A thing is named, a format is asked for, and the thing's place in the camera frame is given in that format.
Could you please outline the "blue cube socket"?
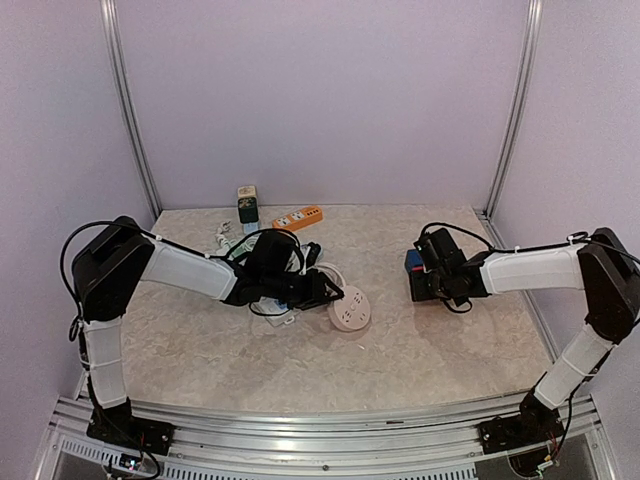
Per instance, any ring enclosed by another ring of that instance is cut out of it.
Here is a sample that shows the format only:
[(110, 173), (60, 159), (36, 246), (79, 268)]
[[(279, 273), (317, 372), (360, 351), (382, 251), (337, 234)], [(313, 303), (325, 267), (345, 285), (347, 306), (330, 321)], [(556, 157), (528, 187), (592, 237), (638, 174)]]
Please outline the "blue cube socket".
[(404, 260), (404, 267), (406, 272), (411, 273), (410, 271), (412, 268), (419, 266), (424, 268), (422, 257), (420, 256), (418, 251), (416, 249), (408, 250), (406, 252)]

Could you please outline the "white round socket base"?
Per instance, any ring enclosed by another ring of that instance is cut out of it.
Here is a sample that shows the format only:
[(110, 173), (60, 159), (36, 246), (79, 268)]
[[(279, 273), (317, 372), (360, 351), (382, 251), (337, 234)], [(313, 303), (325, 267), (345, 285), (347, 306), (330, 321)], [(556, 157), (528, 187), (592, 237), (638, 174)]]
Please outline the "white round socket base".
[(327, 308), (331, 323), (343, 332), (359, 331), (371, 321), (371, 306), (366, 295), (357, 287), (347, 285), (344, 296)]

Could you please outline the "white power strip blue USB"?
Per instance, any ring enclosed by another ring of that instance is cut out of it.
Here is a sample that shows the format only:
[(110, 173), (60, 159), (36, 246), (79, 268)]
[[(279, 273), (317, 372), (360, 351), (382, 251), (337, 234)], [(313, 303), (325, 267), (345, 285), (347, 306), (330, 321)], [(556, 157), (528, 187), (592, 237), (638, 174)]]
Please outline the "white power strip blue USB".
[(249, 309), (255, 316), (266, 319), (274, 328), (290, 325), (296, 317), (295, 312), (285, 303), (273, 298), (262, 297), (258, 302), (251, 303)]

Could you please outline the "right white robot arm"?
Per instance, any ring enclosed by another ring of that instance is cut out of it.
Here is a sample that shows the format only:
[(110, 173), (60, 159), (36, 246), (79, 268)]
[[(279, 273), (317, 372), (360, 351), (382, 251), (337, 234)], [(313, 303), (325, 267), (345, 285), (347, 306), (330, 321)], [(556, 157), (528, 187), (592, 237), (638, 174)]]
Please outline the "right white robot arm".
[(475, 298), (512, 291), (574, 289), (584, 293), (582, 329), (520, 404), (511, 426), (523, 444), (535, 442), (557, 409), (596, 373), (639, 323), (639, 261), (609, 228), (576, 232), (558, 244), (497, 249), (465, 256), (444, 222), (426, 225), (414, 243), (419, 256), (416, 302), (439, 301), (464, 314)]

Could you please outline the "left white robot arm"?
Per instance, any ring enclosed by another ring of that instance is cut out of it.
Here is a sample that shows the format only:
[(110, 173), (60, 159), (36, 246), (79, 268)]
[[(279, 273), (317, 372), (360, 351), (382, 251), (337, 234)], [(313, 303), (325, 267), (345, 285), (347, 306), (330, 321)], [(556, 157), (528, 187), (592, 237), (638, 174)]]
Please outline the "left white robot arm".
[(140, 434), (126, 393), (120, 334), (140, 283), (168, 285), (234, 307), (269, 298), (308, 310), (345, 296), (285, 229), (251, 232), (226, 253), (210, 255), (145, 231), (128, 216), (90, 222), (75, 232), (93, 228), (99, 234), (59, 268), (76, 307), (69, 339), (79, 343), (95, 422), (121, 445)]

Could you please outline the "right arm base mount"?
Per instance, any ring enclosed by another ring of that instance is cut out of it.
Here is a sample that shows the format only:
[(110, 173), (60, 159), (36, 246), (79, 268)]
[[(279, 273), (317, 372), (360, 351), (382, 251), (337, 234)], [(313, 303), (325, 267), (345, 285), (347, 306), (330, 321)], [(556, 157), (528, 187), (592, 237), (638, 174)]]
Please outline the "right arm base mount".
[(483, 453), (488, 455), (559, 440), (565, 429), (560, 420), (554, 420), (545, 427), (527, 427), (516, 415), (481, 422), (477, 425), (477, 432)]

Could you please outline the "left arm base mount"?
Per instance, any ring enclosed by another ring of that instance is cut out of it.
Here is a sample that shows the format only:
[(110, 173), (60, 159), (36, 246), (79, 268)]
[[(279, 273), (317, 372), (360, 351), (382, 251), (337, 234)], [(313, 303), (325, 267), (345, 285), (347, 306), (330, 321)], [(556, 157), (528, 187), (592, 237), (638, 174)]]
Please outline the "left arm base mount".
[(130, 417), (117, 422), (115, 419), (94, 417), (90, 420), (87, 435), (111, 445), (166, 456), (174, 431), (171, 423), (151, 419)]

